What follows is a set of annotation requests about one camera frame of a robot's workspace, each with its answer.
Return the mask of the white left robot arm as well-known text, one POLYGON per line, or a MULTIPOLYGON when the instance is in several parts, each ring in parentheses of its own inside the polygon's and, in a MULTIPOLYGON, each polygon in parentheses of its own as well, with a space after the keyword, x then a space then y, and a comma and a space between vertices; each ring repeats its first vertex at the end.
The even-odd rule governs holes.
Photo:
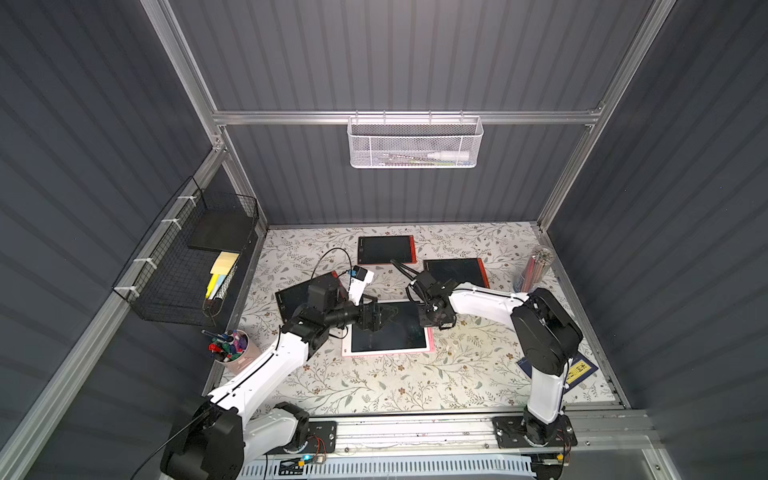
POLYGON ((307 300, 280 329, 278 338, 232 380, 186 409, 162 447, 160 470, 173 479, 235 479, 244 464, 272 449, 302 443, 307 413, 292 405, 259 419, 262 403, 325 344, 333 328, 382 325, 375 296, 366 294, 373 273, 353 268, 349 286, 334 277, 308 285, 307 300))

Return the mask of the pink white writing tablet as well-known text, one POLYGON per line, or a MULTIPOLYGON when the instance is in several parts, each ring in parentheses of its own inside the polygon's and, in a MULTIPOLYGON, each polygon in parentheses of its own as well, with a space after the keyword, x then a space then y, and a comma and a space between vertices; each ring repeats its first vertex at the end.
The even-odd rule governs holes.
POLYGON ((410 301, 385 302, 380 305, 382 326, 377 331, 358 324, 342 339, 342 356, 347 358, 435 351, 431 328, 420 324, 418 307, 410 301))

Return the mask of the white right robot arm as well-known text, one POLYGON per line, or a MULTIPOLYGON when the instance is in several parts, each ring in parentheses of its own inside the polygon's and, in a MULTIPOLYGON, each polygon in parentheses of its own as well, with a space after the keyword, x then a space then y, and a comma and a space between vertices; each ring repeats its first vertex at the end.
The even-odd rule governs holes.
POLYGON ((531 445, 545 446, 567 428, 563 397, 584 335, 549 290, 507 293, 453 279, 440 282, 430 272, 410 267, 405 276, 406 295, 417 304, 423 327, 450 329, 460 315, 470 315, 497 322, 516 334, 531 367, 531 392, 522 420, 531 445))

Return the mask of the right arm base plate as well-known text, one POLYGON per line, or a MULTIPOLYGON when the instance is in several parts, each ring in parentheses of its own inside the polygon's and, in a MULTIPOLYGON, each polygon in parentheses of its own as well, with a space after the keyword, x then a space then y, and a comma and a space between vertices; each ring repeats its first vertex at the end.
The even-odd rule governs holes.
POLYGON ((495 416, 491 423, 499 448, 552 447, 569 451, 578 445, 567 415, 558 415, 549 424, 528 414, 495 416))

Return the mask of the red tablet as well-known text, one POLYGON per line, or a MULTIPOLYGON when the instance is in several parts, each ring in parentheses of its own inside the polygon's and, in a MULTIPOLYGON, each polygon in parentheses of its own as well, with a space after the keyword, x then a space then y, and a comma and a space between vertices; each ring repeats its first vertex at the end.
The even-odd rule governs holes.
POLYGON ((297 308, 307 303, 309 287, 314 283, 338 287, 340 289, 341 297, 344 300, 348 298, 347 289, 342 285, 341 279, 336 271, 315 276, 310 280, 306 280, 274 294, 279 313, 284 323, 287 323, 293 317, 297 308))
POLYGON ((403 264, 416 264, 415 240, 411 235, 361 236, 357 243, 357 263, 384 265, 391 260, 403 264))
POLYGON ((489 282, 480 258, 425 259, 424 269, 439 282, 454 280, 488 288, 489 282))

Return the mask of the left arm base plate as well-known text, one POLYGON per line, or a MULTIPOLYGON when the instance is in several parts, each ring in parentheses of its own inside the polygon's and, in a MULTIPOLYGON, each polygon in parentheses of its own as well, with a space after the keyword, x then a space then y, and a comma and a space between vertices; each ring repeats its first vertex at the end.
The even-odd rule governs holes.
POLYGON ((335 452, 338 439, 338 423, 335 421, 310 421, 299 429, 299 433, 285 446, 268 452, 275 454, 329 454, 335 452))

